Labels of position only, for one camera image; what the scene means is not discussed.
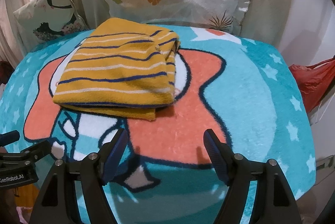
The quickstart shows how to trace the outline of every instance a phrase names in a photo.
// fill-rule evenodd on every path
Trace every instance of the red plastic bag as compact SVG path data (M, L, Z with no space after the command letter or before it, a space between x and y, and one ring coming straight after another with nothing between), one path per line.
M321 98L335 77L335 56L312 66L289 67L303 97L306 112L320 104Z

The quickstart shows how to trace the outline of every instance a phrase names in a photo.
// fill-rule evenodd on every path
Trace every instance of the blue stripe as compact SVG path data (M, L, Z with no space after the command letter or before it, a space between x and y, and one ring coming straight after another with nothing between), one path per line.
M112 103L112 102L82 102L82 103L76 103L76 102L69 102L62 105L71 105L71 106L78 106L78 107L91 107L91 108L99 108L101 106L108 106L108 107L139 107L143 109L149 109L149 108L158 108L158 107L166 107L170 104L162 104L162 105L141 105L141 104L124 104L124 103Z
M155 33L153 33L152 35L150 35L149 37L153 37L155 35L157 35L159 32L162 32L163 30L157 30Z
M177 38L170 39L170 40L168 40L168 41L166 41L166 42L163 42L163 43L160 43L160 44L158 44L158 45L159 45L159 46L162 46L162 45L167 44L167 43L169 43L169 42L171 42L171 41L174 41L174 40L177 40Z
M101 38L101 37L115 36L115 35L123 35L123 34L145 35L145 34L143 34L143 33L123 32L123 33L114 33L114 34L105 34L105 35L89 36L88 38Z
M116 78L116 79L95 79L95 78L89 78L89 77L74 77L70 78L67 80L60 81L59 84L63 83L69 83L69 82L74 82L77 80L89 80L89 81L94 81L94 82L109 82L109 83L117 83L117 82L125 82L125 81L132 81L132 80L138 80L138 79L143 79L143 78L150 78L150 77L156 77L156 76L161 76L161 75L166 75L166 72L159 72L155 74L149 74L149 75L134 75L134 76L129 76L129 77L122 77L122 78Z
M130 44L130 43L153 43L153 40L150 40L150 39L140 39L140 40L132 40L132 41L129 41L127 43L124 43L124 44L121 44L121 45L118 45L118 46L83 46L81 47L81 49L85 48L85 49L101 49L101 48L119 48L123 45L126 45L126 44Z
M68 63L77 62L77 61L86 61L86 60L107 59L107 58L124 58L124 59L130 59L130 60L147 61L152 56L155 56L157 54L160 54L160 52L153 52L148 57L146 57L145 59L132 58L132 57L124 56L124 55L121 55L121 54L114 54L114 55L111 55L111 56L104 56L104 57L97 57L97 58L70 60Z

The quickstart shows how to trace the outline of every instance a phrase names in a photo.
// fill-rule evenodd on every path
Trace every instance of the blanket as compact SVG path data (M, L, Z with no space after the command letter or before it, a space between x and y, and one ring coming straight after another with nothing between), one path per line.
M315 182L315 153L297 84L269 44L224 32L162 26L179 35L175 57L176 103L155 121L69 110L54 104L56 83L78 45L92 31L39 45L16 68L0 100L0 132L18 130L6 149L19 152L39 140L53 157L37 162L40 180L56 158L81 160L110 141L118 128L130 140L117 176L104 191L119 224L212 224L227 187L218 180L203 145L211 128L249 160L278 161L298 199ZM81 188L81 217L89 223ZM241 223L252 212L250 185Z
M154 120L155 108L174 102L178 38L166 28L108 19L66 65L53 102L86 112Z

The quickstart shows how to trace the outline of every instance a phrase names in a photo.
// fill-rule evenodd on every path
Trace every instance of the black bracket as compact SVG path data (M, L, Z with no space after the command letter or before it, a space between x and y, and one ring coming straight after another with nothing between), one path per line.
M111 142L82 161L56 160L41 187L30 224L82 224L75 181L81 181L91 223L117 224L102 186L111 181L128 143L128 133L119 129Z
M18 132L1 135L8 145L16 141ZM35 162L51 152L48 141L42 141L22 150L20 153L0 153L0 189L10 189L38 181Z
M294 195L278 162L249 161L221 143L214 131L204 133L204 145L219 180L229 186L214 224L239 224L251 181L257 181L256 197L249 224L301 224Z

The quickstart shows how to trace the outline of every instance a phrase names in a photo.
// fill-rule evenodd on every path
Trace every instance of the white stripe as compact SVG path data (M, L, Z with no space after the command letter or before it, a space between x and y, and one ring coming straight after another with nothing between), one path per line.
M149 51L149 49L147 51L140 51L140 50L127 50L127 51L121 51L121 52L118 52L118 53L141 53L141 54L146 54L147 52ZM112 53L77 53L77 54L74 54L74 56L96 56L98 54L101 54L103 56L107 56L109 54L112 54Z
M165 37L167 37L167 36L169 36L169 35L172 35L173 33L167 33L166 35L164 35L163 37L160 37L160 38L158 38L158 39L163 39L163 38L165 38Z
M135 37L123 37L123 38L116 38L116 39L105 39L105 40L90 40L90 41L85 41L83 44L88 44L88 43L104 43L106 41L113 41L113 40L123 40L123 39L136 39L136 38L143 38L143 39L148 39L148 36L135 36Z
M100 71L100 70L110 70L116 68L125 68L125 69L138 69L138 70L151 70L159 65L164 65L165 62L158 62L150 67L135 67L135 66L127 66L123 64L111 65L111 66L104 66L104 67L84 67L84 68L69 68L64 71L64 73L69 71Z
M123 92L123 93L166 93L170 91L170 88L156 89L156 90L136 90L136 91L123 91L109 88L85 88L80 90L72 90L72 91L64 91L64 92L56 92L55 95L65 95L68 93L79 93L79 92Z

